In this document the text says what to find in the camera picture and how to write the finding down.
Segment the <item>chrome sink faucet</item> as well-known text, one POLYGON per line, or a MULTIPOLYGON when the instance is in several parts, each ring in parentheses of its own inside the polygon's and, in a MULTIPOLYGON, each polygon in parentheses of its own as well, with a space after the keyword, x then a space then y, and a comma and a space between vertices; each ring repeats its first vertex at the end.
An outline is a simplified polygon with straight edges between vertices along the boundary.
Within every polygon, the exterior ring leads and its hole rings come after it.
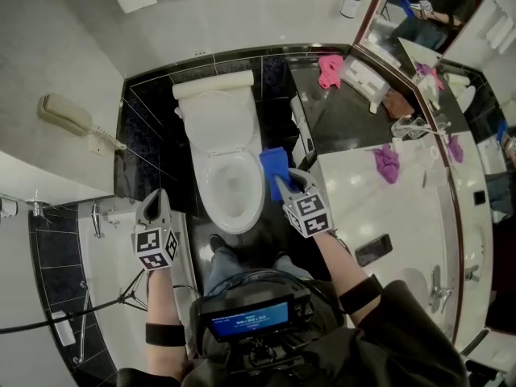
POLYGON ((443 313, 452 292, 452 288, 441 286, 441 268, 439 265, 436 265, 431 273, 431 292, 428 302, 432 314, 438 311, 443 313))

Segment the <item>person's black jacket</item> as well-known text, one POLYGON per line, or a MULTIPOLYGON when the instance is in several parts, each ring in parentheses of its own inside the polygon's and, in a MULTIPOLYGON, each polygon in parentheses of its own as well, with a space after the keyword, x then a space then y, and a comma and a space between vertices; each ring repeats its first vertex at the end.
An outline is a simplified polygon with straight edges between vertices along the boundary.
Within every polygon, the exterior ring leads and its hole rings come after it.
POLYGON ((123 368, 117 387, 468 387, 452 343, 403 281, 382 287, 379 305, 356 326, 331 285, 310 283, 315 341, 280 360, 259 364, 232 352, 183 364, 181 383, 123 368))

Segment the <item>white ceramic toilet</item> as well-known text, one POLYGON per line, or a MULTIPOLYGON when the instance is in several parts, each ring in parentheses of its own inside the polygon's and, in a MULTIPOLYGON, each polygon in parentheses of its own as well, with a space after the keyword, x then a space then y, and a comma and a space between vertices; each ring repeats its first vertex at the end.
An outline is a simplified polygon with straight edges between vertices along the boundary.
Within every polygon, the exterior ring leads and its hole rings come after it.
MULTIPOLYGON (((206 154, 190 141, 189 147, 206 213, 219 229, 238 235, 249 231, 255 225, 264 205, 265 180, 259 160, 259 154, 263 151, 260 125, 251 87, 217 91, 249 94, 248 107, 254 122, 251 140, 247 146, 234 152, 218 154, 206 154)), ((180 100, 177 100, 176 112, 183 121, 179 108, 180 100)))

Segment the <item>black smartphone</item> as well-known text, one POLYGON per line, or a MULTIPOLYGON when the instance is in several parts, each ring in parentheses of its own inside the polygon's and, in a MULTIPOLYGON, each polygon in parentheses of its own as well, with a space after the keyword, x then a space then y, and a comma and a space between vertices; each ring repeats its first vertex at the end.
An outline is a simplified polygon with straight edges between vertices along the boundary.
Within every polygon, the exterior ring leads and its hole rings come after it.
POLYGON ((365 267, 393 250, 390 236, 383 234, 373 241, 355 250, 356 260, 360 267, 365 267))

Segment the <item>wood-framed wall mirror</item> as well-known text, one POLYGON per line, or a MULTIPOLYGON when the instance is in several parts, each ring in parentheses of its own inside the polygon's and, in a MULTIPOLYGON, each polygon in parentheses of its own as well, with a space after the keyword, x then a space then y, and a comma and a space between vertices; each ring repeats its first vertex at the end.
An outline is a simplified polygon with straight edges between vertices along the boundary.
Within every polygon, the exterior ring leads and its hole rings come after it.
POLYGON ((462 281, 438 307, 472 347, 489 333, 496 246, 516 248, 516 0, 372 0, 356 42, 418 87, 443 142, 462 281))

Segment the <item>clear drinking glass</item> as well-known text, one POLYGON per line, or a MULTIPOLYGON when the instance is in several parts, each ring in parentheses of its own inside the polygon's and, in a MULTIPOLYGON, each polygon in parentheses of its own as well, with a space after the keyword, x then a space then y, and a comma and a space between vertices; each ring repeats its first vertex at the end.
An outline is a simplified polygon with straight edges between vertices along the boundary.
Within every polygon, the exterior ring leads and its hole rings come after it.
POLYGON ((402 117, 391 126, 393 137, 399 139, 418 139, 426 133, 426 129, 427 122, 421 117, 402 117))

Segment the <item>chest-mounted monitor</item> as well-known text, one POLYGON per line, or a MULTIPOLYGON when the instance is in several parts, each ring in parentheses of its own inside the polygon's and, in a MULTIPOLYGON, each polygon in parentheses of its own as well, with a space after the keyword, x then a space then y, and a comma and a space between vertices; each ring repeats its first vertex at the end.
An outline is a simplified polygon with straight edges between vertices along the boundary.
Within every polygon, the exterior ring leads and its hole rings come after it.
POLYGON ((252 282, 198 299, 192 321, 197 354, 224 358, 232 352, 258 363, 292 355, 320 334, 311 291, 297 282, 252 282))

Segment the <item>white bathtub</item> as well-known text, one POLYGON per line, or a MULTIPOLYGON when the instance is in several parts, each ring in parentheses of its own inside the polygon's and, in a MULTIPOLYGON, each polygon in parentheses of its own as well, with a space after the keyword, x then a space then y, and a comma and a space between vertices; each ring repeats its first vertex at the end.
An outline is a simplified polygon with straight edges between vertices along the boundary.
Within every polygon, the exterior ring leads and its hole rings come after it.
MULTIPOLYGON (((78 206, 77 220, 85 280, 93 306, 116 299, 142 272, 142 266, 133 254, 131 240, 139 202, 126 198, 109 198, 100 203, 102 206, 117 207, 113 214, 107 216, 109 220, 119 221, 117 229, 102 218, 105 237, 94 237, 90 215, 92 202, 78 206)), ((173 211, 172 218, 173 230, 179 241, 172 270, 174 293, 179 317, 186 330, 187 352, 191 354, 194 342, 189 325, 189 308, 198 298, 198 285, 189 252, 185 215, 173 211)), ((95 315, 114 366, 117 369, 137 368, 146 371, 146 313, 128 305, 116 304, 97 311, 95 315)))

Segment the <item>person's right forearm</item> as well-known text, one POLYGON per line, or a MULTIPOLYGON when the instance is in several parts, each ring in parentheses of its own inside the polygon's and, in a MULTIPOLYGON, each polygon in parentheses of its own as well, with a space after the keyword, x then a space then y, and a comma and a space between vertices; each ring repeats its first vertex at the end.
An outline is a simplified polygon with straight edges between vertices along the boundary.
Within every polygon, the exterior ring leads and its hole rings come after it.
POLYGON ((375 277, 364 272, 334 236, 323 232, 314 240, 330 272, 343 310, 358 326, 379 305, 380 284, 375 277))

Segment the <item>pink cloth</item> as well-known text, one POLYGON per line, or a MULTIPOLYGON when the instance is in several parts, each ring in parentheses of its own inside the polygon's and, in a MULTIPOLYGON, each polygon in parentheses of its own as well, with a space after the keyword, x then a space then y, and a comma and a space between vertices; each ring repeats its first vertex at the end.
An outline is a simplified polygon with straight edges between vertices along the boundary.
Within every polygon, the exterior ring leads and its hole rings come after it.
POLYGON ((330 89, 333 85, 341 86, 340 71, 343 67, 343 58, 339 55, 322 56, 318 60, 320 75, 318 83, 323 89, 330 89))

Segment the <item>white soap tray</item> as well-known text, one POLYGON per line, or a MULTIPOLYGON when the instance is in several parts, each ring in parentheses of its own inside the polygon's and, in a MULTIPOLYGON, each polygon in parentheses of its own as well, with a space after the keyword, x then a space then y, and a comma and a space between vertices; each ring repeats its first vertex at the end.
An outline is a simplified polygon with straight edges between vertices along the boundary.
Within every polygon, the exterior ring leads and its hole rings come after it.
POLYGON ((63 347, 67 347, 76 343, 76 338, 70 323, 70 319, 66 318, 66 313, 62 310, 52 313, 54 329, 63 347))

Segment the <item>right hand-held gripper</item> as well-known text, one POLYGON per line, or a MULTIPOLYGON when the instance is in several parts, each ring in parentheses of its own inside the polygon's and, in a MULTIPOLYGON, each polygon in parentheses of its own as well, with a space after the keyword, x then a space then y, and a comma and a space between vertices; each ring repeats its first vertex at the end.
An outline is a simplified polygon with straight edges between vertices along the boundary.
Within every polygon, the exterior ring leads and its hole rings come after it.
POLYGON ((289 169, 289 177, 274 177, 290 225, 304 238, 333 229, 331 213, 318 182, 307 171, 289 169))

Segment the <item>person's left forearm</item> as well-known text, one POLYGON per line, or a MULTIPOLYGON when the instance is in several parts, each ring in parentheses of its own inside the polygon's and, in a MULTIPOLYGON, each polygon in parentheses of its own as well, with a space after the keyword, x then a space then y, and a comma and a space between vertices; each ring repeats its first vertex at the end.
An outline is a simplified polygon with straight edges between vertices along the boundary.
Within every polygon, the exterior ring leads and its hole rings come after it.
POLYGON ((185 330, 177 312, 169 269, 153 271, 148 278, 146 340, 148 371, 181 383, 187 359, 185 330))

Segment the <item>white toilet lid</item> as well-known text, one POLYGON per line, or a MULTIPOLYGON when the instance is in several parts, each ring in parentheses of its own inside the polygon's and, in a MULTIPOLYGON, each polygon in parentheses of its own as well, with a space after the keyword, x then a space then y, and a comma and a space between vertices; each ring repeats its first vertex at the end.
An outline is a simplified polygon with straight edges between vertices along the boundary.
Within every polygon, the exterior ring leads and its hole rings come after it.
POLYGON ((185 132, 206 154, 234 152, 248 145, 254 122, 249 94, 210 91, 179 101, 185 132))

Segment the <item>blue cleaning cloth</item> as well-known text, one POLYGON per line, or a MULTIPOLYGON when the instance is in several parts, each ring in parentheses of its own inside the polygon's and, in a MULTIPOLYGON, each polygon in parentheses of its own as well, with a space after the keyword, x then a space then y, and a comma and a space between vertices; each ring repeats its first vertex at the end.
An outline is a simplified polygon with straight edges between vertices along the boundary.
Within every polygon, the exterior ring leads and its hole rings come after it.
POLYGON ((270 188, 271 200, 281 201, 282 196, 276 182, 276 176, 279 176, 288 186, 292 185, 286 150, 283 147, 266 149, 260 154, 260 163, 270 188))

